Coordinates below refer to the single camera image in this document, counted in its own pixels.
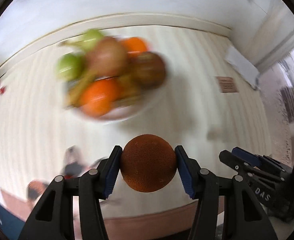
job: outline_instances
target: small orange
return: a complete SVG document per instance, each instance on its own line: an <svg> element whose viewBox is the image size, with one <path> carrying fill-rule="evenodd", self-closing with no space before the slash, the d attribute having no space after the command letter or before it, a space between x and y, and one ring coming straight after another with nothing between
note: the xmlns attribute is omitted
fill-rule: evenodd
<svg viewBox="0 0 294 240"><path fill-rule="evenodd" d="M99 117L112 110L112 103L119 99L120 94L116 78L101 79L92 83L79 101L85 114Z"/></svg>
<svg viewBox="0 0 294 240"><path fill-rule="evenodd" d="M148 51L146 42L138 37L132 37L128 39L121 40L120 43L128 51L129 57L135 57L142 52Z"/></svg>

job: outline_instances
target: floor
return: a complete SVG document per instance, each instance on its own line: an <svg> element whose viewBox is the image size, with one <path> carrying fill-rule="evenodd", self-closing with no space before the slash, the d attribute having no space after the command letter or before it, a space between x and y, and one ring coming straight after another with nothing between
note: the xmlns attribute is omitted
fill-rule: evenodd
<svg viewBox="0 0 294 240"><path fill-rule="evenodd" d="M61 174L68 147L79 148L79 161L85 172L97 159L108 156L114 145L124 147L133 137L144 133L158 135L172 147L183 145L189 157L195 158L201 167L224 177L232 177L235 172L219 162L222 150L239 146L254 154L272 154L259 91L253 90L224 61L231 44L226 37L168 26L124 27L106 32L143 37L153 50L164 55L170 71L164 96L132 119L97 124L63 107L64 86L55 79L54 68L57 59L71 52L70 48L53 44L26 57L13 66L0 84L6 87L0 96L3 191L28 202L30 183L39 189L36 185L42 187ZM216 77L232 77L239 92L221 93ZM119 174L102 212L105 219L152 216L191 203L177 174L166 187L148 194L130 189ZM190 223L178 229L184 222L181 217L173 222L177 227L170 230L177 231L165 235L191 226Z"/></svg>
<svg viewBox="0 0 294 240"><path fill-rule="evenodd" d="M294 147L294 124L289 126L280 93L282 87L290 85L289 82L278 63L259 78L260 94L271 138L272 157L290 166L292 165L292 147Z"/></svg>

